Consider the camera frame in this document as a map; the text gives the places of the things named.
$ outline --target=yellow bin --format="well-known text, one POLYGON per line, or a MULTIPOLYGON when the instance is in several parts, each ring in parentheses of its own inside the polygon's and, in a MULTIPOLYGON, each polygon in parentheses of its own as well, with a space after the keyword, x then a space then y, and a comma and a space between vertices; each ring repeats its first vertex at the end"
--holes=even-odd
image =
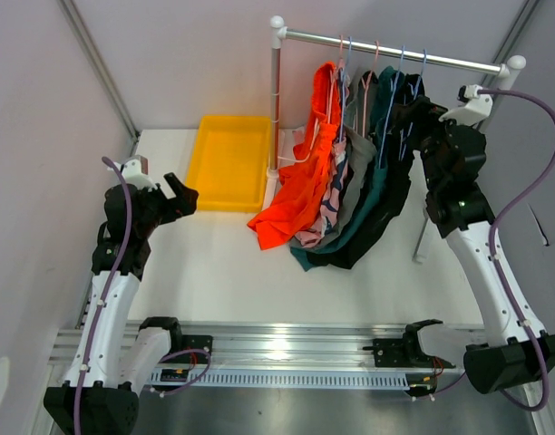
POLYGON ((197 209, 257 212, 263 206, 269 118, 205 116, 186 184, 199 192, 197 209))

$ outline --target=blue hanger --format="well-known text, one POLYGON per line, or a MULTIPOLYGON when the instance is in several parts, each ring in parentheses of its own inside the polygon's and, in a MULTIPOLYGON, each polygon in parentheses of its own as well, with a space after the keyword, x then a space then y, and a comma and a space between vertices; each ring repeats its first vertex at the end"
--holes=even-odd
POLYGON ((344 66, 342 67, 342 71, 340 72, 340 92, 342 93, 342 120, 340 122, 340 134, 338 136, 338 142, 342 141, 342 135, 344 132, 344 111, 346 108, 346 67, 350 63, 350 53, 352 52, 352 36, 348 36, 348 41, 350 44, 348 45, 348 54, 346 55, 346 61, 344 66))
MULTIPOLYGON (((426 65, 426 49, 423 50, 424 53, 424 58, 423 58, 423 67, 421 68, 421 73, 419 74, 419 78, 416 81, 416 85, 414 86, 414 99, 416 100, 416 97, 419 95, 419 86, 421 84, 421 82, 423 81, 423 74, 424 74, 424 67, 426 65)), ((408 139, 408 137, 411 135, 411 131, 413 130, 413 123, 411 122, 411 125, 408 127, 408 132, 406 133, 406 138, 404 138, 404 140, 408 139)), ((400 150, 400 160, 402 160, 404 158, 404 154, 406 153, 406 143, 403 142, 403 137, 402 137, 402 132, 401 132, 401 150, 400 150)))
POLYGON ((384 151, 385 151, 385 139, 386 139, 386 129, 388 128, 388 120, 390 119, 390 112, 393 109, 393 103, 394 103, 394 95, 396 94, 396 87, 398 85, 398 77, 401 75, 401 68, 403 67, 403 59, 404 59, 404 45, 403 45, 403 51, 401 52, 401 60, 398 63, 398 71, 396 71, 395 76, 394 76, 394 82, 391 82, 391 89, 392 89, 392 94, 390 97, 390 103, 388 104, 388 112, 386 113, 386 119, 385 119, 385 129, 383 130, 383 140, 382 143, 380 145, 380 156, 378 158, 378 167, 382 167, 382 162, 383 162, 383 155, 384 155, 384 151))

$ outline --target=teal garment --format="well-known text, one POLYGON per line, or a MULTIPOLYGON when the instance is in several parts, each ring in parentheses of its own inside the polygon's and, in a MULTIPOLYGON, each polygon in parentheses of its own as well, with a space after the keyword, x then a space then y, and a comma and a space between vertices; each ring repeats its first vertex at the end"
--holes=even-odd
MULTIPOLYGON (((378 77, 378 89, 376 93, 375 106, 372 109, 370 115, 370 125, 375 125, 376 133, 376 147, 380 150, 382 142, 382 129, 385 126, 386 113, 389 110, 391 104, 391 97, 393 94, 392 86, 394 84, 394 75, 396 70, 392 66, 387 66, 384 71, 378 77)), ((397 88, 400 88, 404 83, 404 74, 399 72, 397 88)), ((330 254, 336 252, 338 249, 343 247, 352 238, 355 232, 364 223, 366 217, 370 211, 378 204, 380 197, 385 189, 386 180, 386 165, 379 166, 380 160, 376 160, 375 168, 370 179, 370 183, 367 185, 368 191, 366 193, 365 201, 362 207, 356 208, 350 222, 344 227, 342 234, 330 242, 328 245, 321 247, 320 249, 314 250, 314 254, 330 254)), ((307 260, 307 252, 304 249, 291 247, 290 252, 296 258, 298 263, 302 265, 305 271, 316 267, 316 265, 311 264, 307 260)))

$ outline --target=gray floor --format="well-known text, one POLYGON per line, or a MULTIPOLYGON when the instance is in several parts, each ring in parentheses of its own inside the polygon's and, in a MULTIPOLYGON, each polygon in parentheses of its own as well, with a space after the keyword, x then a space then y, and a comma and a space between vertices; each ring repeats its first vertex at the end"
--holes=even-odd
POLYGON ((134 435, 491 435, 536 433, 531 416, 463 380, 435 402, 379 391, 188 389, 141 396, 134 435))

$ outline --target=white table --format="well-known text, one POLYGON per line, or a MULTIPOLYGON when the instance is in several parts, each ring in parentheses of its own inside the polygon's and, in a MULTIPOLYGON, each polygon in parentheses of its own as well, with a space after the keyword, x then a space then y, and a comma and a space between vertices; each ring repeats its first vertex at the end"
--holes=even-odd
MULTIPOLYGON (((145 130, 138 154, 165 193, 162 178, 184 181, 196 130, 145 130)), ((285 149, 292 135, 286 133, 285 149)), ((351 271, 333 266, 304 272, 287 246, 261 251, 246 227, 253 215, 197 212, 157 228, 130 318, 176 316, 183 321, 297 324, 405 324, 437 318, 481 324, 463 269, 438 235, 423 265, 412 261, 424 222, 423 167, 400 217, 351 271)))

